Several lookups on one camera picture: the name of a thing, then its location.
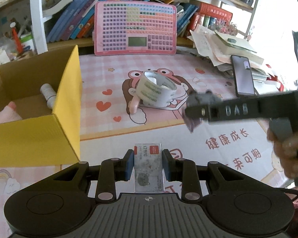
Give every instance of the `cardboard box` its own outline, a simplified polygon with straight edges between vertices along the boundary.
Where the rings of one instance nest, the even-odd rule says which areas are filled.
[[[136,193],[164,192],[161,144],[135,144]]]
[[[40,87],[57,91],[53,110]],[[21,121],[0,124],[0,167],[78,162],[82,78],[78,48],[64,47],[0,66],[0,111],[14,101]]]

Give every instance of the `smartphone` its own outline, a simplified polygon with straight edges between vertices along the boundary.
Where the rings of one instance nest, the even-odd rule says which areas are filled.
[[[236,96],[255,96],[252,69],[247,57],[231,55]]]

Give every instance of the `rainbow drawing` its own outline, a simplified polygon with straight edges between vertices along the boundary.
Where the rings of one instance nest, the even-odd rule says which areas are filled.
[[[6,169],[1,169],[0,170],[0,180],[4,179],[5,182],[7,182],[7,180],[9,178],[12,178],[11,174]]]

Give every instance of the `black cable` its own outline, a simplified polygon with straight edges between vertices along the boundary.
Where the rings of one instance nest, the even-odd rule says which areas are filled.
[[[298,197],[298,191],[294,189],[285,189],[285,188],[276,188],[277,190],[283,192],[283,193],[288,193],[288,194],[294,194],[297,195]]]

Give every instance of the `packing tape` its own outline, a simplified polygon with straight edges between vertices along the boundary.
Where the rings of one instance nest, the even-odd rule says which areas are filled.
[[[145,71],[138,82],[136,95],[154,107],[166,107],[177,91],[176,84],[157,72]]]

